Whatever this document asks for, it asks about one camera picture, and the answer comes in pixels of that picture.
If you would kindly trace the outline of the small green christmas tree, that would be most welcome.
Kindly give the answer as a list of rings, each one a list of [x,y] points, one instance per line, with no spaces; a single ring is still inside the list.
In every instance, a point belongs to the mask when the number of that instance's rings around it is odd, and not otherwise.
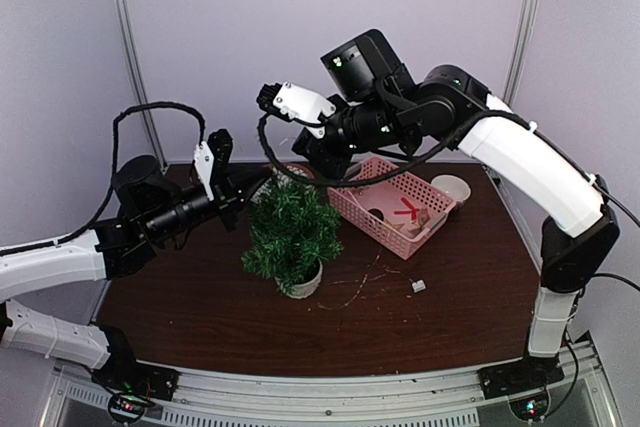
[[[343,250],[340,219],[314,187],[277,183],[251,203],[251,246],[241,257],[244,271],[275,281],[289,298],[310,297],[320,285],[324,264]]]

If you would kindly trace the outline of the pink plastic basket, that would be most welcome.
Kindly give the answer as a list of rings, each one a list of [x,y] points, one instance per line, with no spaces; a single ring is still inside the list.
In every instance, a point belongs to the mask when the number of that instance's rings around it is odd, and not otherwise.
[[[454,209],[454,201],[434,188],[426,180],[405,172],[384,182],[356,188],[329,188],[330,205],[342,217],[378,241],[403,260],[409,259],[446,222]],[[406,197],[420,209],[418,219],[395,216],[403,208],[401,197]],[[385,220],[404,223],[401,231],[389,227],[384,221],[368,213],[380,209]]]

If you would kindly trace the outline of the white battery box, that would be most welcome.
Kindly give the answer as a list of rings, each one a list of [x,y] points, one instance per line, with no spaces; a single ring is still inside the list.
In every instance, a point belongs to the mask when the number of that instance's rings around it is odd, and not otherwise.
[[[423,280],[418,280],[412,283],[412,289],[415,293],[421,292],[426,289],[426,284]]]

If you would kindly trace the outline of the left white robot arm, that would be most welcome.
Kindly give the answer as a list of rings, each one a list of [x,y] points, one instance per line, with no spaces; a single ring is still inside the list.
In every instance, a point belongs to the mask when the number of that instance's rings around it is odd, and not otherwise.
[[[181,187],[151,155],[131,159],[111,186],[120,202],[116,217],[78,237],[23,245],[1,253],[1,345],[104,372],[123,391],[137,389],[144,371],[119,330],[80,325],[27,308],[16,296],[78,281],[113,280],[139,272],[157,250],[218,218],[234,229],[237,215],[270,178],[266,168],[229,174],[224,162],[209,179]]]

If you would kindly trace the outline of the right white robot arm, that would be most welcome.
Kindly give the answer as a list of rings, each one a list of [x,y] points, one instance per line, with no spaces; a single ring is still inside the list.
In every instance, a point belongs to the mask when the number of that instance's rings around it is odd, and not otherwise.
[[[337,96],[288,83],[274,106],[305,127],[294,150],[325,177],[342,178],[356,153],[396,145],[413,155],[432,137],[496,171],[546,212],[528,354],[512,370],[519,387],[535,387],[551,371],[577,294],[619,238],[603,183],[464,70],[442,65],[416,82],[379,30],[330,51],[322,64]]]

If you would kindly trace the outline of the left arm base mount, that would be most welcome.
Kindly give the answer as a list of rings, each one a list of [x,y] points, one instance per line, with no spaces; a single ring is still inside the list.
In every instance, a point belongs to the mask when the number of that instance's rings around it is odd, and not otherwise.
[[[123,426],[138,422],[155,408],[155,400],[171,401],[179,373],[168,367],[140,362],[126,335],[114,327],[100,327],[109,354],[99,369],[91,369],[92,380],[110,395],[107,413]]]

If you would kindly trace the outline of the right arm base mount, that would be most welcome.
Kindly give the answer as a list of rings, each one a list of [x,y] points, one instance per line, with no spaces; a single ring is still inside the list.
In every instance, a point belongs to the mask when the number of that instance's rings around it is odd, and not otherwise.
[[[511,413],[521,421],[541,421],[551,410],[549,387],[565,376],[561,367],[521,359],[478,371],[486,400],[506,397]]]

